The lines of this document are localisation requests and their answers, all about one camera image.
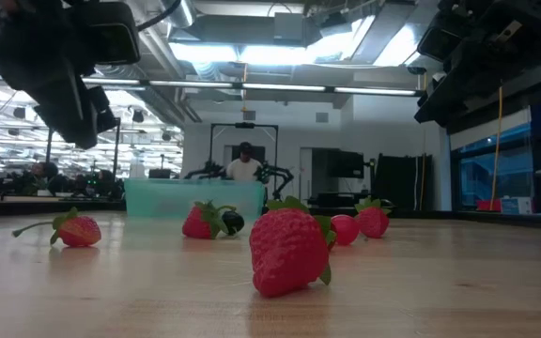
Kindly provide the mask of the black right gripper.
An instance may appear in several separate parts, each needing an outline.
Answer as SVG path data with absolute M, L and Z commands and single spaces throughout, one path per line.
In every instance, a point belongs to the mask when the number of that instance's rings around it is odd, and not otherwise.
M 468 33 L 441 62 L 451 70 L 418 100 L 417 122 L 447 125 L 468 110 L 467 100 L 488 98 L 518 76 L 519 66 L 541 64 L 541 0 L 440 0 L 438 9 L 465 17 Z

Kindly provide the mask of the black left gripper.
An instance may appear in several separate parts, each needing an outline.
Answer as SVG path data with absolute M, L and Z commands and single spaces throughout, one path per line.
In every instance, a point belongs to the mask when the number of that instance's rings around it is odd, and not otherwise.
M 66 143 L 97 144 L 117 125 L 101 86 L 87 90 L 87 50 L 65 0 L 0 0 L 0 76 L 16 90 L 33 89 L 41 120 Z

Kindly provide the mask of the red strawberry with long stem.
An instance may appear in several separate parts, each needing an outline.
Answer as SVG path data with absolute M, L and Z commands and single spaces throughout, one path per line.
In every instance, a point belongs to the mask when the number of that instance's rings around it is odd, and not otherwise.
M 91 247 L 101 240 L 101 230 L 97 222 L 91 217 L 81 216 L 76 207 L 72 207 L 67 213 L 55 217 L 50 222 L 34 223 L 14 230 L 12 236 L 17 238 L 29 229 L 45 225 L 53 229 L 51 245 L 61 240 L 68 247 L 82 248 Z

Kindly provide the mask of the red plastic strawberry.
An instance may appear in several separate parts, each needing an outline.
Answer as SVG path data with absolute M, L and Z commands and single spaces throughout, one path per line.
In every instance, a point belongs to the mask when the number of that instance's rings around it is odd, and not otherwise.
M 392 210 L 381 205 L 380 199 L 366 197 L 355 205 L 355 223 L 367 238 L 381 238 L 389 227 L 388 215 Z
M 193 203 L 184 224 L 182 234 L 187 238 L 216 239 L 221 233 L 228 234 L 229 230 L 222 220 L 225 210 L 235 211 L 233 206 L 215 207 L 212 201 Z
M 267 207 L 249 237 L 255 289 L 274 298 L 317 280 L 330 284 L 330 247 L 337 238 L 331 219 L 311 215 L 293 196 L 269 201 Z

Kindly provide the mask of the black cherry green stem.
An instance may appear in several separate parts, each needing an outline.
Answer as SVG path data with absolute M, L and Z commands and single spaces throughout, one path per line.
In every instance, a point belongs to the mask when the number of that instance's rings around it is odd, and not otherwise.
M 237 211 L 228 210 L 222 215 L 222 221 L 226 226 L 228 236 L 236 235 L 244 226 L 244 220 Z

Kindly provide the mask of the person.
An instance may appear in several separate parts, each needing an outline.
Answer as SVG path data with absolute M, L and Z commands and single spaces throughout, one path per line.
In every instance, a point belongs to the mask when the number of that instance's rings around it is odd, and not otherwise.
M 51 196 L 55 196 L 55 179 L 58 177 L 59 170 L 55 163 L 50 161 L 37 162 L 31 167 L 31 174 L 35 179 L 37 192 L 47 191 Z
M 256 181 L 256 171 L 262 164 L 253 158 L 253 146 L 248 142 L 239 145 L 239 156 L 226 168 L 226 176 L 235 181 Z

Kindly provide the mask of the black standing panel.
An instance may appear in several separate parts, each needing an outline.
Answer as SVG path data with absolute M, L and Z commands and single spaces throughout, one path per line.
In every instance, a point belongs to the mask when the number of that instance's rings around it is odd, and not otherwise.
M 404 210 L 434 209 L 433 157 L 396 157 L 380 154 L 373 194 Z

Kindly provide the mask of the teal translucent plastic container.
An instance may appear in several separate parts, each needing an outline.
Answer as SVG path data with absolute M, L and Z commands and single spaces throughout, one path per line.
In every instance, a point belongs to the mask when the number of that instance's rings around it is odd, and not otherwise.
M 246 220 L 262 211 L 265 187 L 259 182 L 219 179 L 130 178 L 124 183 L 131 218 L 184 220 L 195 202 L 232 206 Z

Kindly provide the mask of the blue and white box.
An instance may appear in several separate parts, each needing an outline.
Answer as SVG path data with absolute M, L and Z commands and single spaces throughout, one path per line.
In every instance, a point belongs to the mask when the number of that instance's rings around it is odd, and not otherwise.
M 501 199 L 501 212 L 508 215 L 532 215 L 533 200 L 531 197 L 509 197 Z

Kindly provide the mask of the red plastic cherry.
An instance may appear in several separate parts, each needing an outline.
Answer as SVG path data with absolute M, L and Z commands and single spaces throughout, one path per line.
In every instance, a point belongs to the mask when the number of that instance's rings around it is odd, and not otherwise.
M 331 218 L 331 223 L 336 233 L 335 241 L 338 245 L 348 246 L 359 236 L 360 226 L 351 216 L 333 216 Z

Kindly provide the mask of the long overhead light bar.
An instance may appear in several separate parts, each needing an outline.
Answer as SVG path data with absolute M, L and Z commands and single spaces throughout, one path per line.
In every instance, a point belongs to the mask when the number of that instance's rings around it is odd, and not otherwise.
M 195 89 L 234 89 L 234 90 L 269 90 L 288 92 L 307 92 L 323 94 L 348 94 L 366 96 L 393 96 L 393 97 L 421 97 L 423 92 L 411 89 L 395 89 L 380 87 L 351 87 L 326 86 L 308 84 L 261 84 L 241 82 L 204 82 L 186 80 L 146 80 L 146 79 L 113 79 L 87 77 L 83 81 L 90 85 L 116 85 L 116 86 L 154 86 L 154 87 L 180 87 Z

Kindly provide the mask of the grey ceiling ventilation unit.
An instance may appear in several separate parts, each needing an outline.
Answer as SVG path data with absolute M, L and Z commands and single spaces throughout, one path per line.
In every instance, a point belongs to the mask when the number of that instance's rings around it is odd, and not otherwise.
M 304 17 L 299 13 L 275 12 L 273 40 L 279 45 L 301 45 L 304 40 Z

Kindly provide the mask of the black gantry frame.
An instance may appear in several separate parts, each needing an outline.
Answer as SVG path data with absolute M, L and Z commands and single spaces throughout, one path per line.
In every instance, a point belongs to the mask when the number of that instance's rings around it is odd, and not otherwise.
M 211 156 L 211 155 L 212 155 L 212 150 L 213 150 L 213 139 L 214 139 L 213 136 L 214 136 L 214 128 L 215 128 L 216 125 L 218 125 L 218 124 L 212 124 L 212 125 L 211 125 L 211 128 L 210 128 L 210 151 L 209 151 L 209 152 L 210 152 L 210 153 L 209 153 L 209 160 L 210 160 L 210 161 L 209 161 L 209 162 L 212 162 L 212 156 Z M 236 128 L 243 128 L 243 129 L 253 129 L 253 128 L 259 127 L 259 126 L 255 125 L 255 124 L 253 124 L 253 123 L 242 122 L 242 123 L 236 123 L 236 124 L 234 125 L 234 127 L 236 127 Z M 261 161 L 259 161 L 259 162 L 262 164 L 262 166 L 261 166 L 261 167 L 256 171 L 256 173 L 255 173 L 255 175 L 256 175 L 256 181 L 260 182 L 260 183 L 263 184 L 263 186 L 265 187 L 265 202 L 266 202 L 267 199 L 268 199 L 268 189 L 266 188 L 266 185 L 269 183 L 269 178 L 268 178 L 268 177 L 263 177 L 262 174 L 264 174 L 264 172 L 265 172 L 265 170 L 263 170 L 263 169 L 268 169 L 268 168 L 267 168 L 268 165 L 265 166 L 264 163 L 262 163 Z M 221 173 L 221 174 L 217 175 L 217 177 L 221 177 L 221 178 L 223 178 L 223 179 L 229 179 L 229 180 L 232 180 L 232 179 L 230 179 L 230 178 L 228 178 L 228 177 L 226 176 L 226 168 L 227 168 L 227 166 L 223 167 L 223 170 L 219 172 L 219 173 Z
M 87 148 L 69 143 L 49 130 L 45 161 L 56 165 L 59 174 L 93 190 L 111 190 L 116 183 L 120 152 L 121 120 L 105 117 L 96 144 Z

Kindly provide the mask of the silver ceiling duct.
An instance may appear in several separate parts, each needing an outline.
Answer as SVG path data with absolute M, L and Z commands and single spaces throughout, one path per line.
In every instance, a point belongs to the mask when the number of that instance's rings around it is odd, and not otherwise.
M 124 0 L 137 24 L 162 13 L 159 0 Z M 166 23 L 157 23 L 139 33 L 141 59 L 132 67 L 136 77 L 144 80 L 184 80 L 185 72 L 175 58 L 164 30 Z M 143 92 L 144 101 L 163 123 L 183 128 L 200 123 L 201 118 L 189 105 L 184 90 L 177 87 L 152 86 Z

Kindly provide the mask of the black table frame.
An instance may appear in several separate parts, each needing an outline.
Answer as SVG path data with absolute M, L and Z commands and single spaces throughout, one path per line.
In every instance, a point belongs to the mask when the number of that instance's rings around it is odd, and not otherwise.
M 61 213 L 77 207 L 80 212 L 125 211 L 120 202 L 93 201 L 0 201 L 1 216 L 21 216 L 46 213 Z M 498 223 L 541 229 L 541 215 L 509 215 L 495 212 L 471 211 L 393 211 L 391 219 L 457 220 L 478 223 Z

